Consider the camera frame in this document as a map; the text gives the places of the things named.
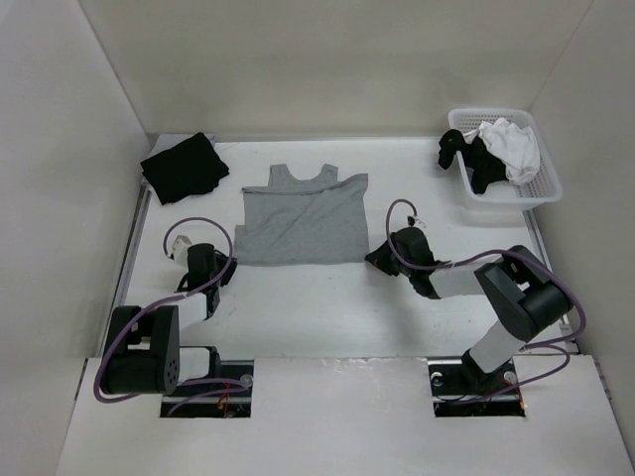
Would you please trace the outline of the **grey tank top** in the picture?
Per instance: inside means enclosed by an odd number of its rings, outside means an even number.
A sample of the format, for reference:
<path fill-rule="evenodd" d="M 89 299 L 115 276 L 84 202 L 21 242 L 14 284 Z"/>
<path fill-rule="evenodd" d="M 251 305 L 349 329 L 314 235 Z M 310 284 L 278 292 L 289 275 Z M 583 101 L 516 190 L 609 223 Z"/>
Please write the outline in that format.
<path fill-rule="evenodd" d="M 279 267 L 363 261 L 369 253 L 367 188 L 367 174 L 340 179 L 338 167 L 329 164 L 309 179 L 295 178 L 285 164 L 272 166 L 266 185 L 242 188 L 237 262 Z"/>

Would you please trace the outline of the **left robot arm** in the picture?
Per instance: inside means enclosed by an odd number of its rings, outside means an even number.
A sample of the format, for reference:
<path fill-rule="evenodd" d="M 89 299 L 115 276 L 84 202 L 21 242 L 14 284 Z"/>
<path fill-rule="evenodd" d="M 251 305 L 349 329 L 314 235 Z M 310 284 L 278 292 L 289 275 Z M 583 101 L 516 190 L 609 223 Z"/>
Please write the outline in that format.
<path fill-rule="evenodd" d="M 214 316 L 236 259 L 209 243 L 187 243 L 172 257 L 183 258 L 187 268 L 173 295 L 144 307 L 120 305 L 112 311 L 93 383 L 93 394 L 102 403 L 169 395 L 187 380 L 205 396 L 221 387 L 223 373 L 210 362 L 211 352 L 182 347 L 181 331 Z"/>

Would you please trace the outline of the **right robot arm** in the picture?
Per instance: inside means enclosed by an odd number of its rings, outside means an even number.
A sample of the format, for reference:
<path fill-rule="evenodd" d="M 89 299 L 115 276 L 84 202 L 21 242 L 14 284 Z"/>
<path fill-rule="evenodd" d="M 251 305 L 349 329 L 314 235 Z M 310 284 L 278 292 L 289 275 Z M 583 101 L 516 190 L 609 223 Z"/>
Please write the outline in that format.
<path fill-rule="evenodd" d="M 387 276 L 405 276 L 424 298 L 486 297 L 496 321 L 463 353 L 459 370 L 473 395 L 491 386 L 517 352 L 534 348 L 533 340 L 575 307 L 565 285 L 523 246 L 458 263 L 440 261 L 424 232 L 409 226 L 389 233 L 365 261 Z"/>

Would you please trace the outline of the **folded black tank top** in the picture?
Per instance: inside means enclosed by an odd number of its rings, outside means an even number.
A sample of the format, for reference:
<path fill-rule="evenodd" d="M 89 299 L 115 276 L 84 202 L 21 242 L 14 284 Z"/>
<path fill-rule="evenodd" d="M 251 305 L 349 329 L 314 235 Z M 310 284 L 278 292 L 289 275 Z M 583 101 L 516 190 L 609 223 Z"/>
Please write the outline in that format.
<path fill-rule="evenodd" d="M 142 175 L 162 205 L 213 192 L 230 174 L 201 132 L 141 163 Z"/>

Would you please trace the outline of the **black tank top in basket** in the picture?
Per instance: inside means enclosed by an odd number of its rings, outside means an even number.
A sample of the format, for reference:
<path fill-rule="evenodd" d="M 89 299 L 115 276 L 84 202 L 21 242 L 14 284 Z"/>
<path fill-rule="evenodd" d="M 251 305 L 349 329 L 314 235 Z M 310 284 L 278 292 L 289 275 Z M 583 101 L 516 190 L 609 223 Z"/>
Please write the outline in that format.
<path fill-rule="evenodd" d="M 475 194 L 483 194 L 496 182 L 507 181 L 505 164 L 492 155 L 479 137 L 467 143 L 456 129 L 446 131 L 439 140 L 438 164 L 447 170 L 457 153 L 461 153 L 463 164 L 472 170 L 470 186 Z"/>

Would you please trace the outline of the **white tank top in basket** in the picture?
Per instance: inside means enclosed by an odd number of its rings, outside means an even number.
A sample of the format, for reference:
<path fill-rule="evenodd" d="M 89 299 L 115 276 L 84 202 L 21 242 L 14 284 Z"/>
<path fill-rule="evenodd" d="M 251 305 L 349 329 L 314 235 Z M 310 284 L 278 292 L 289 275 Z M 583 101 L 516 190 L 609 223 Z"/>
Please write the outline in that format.
<path fill-rule="evenodd" d="M 520 128 L 500 117 L 493 123 L 483 121 L 477 131 L 487 151 L 503 163 L 505 177 L 511 183 L 524 185 L 534 179 L 540 170 L 541 155 L 530 126 Z"/>

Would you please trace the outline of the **white plastic basket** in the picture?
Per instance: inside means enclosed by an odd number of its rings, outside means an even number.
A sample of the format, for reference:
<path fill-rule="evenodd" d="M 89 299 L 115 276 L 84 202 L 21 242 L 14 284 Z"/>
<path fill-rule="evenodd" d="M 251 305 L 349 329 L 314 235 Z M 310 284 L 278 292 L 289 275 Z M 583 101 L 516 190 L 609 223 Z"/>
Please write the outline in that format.
<path fill-rule="evenodd" d="M 493 122 L 501 117 L 519 128 L 532 128 L 540 151 L 540 168 L 526 184 L 515 185 L 509 181 L 500 181 L 490 184 L 483 194 L 476 194 L 470 185 L 472 172 L 465 167 L 462 154 L 457 153 L 455 161 L 463 185 L 465 207 L 479 211 L 512 212 L 531 210 L 544 203 L 559 201 L 563 196 L 560 179 L 538 124 L 529 112 L 511 108 L 476 107 L 452 109 L 447 114 L 450 129 L 461 133 L 475 130 L 483 121 Z"/>

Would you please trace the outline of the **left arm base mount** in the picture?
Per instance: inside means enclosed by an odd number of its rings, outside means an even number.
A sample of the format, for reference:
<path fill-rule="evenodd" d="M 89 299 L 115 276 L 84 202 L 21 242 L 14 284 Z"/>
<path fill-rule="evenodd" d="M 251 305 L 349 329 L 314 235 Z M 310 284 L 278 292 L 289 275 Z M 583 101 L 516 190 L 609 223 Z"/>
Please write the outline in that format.
<path fill-rule="evenodd" d="M 179 384 L 162 397 L 161 418 L 250 418 L 253 394 L 253 361 L 218 361 L 203 384 Z"/>

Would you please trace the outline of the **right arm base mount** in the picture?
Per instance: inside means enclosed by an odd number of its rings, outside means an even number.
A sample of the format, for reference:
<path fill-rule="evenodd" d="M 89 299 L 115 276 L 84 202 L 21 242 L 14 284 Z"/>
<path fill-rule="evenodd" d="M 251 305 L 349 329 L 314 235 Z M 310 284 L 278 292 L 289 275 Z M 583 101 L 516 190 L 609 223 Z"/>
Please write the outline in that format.
<path fill-rule="evenodd" d="M 518 389 L 492 397 L 492 394 L 518 382 L 512 360 L 480 383 L 469 383 L 461 370 L 459 359 L 428 361 L 436 417 L 525 416 L 523 399 Z"/>

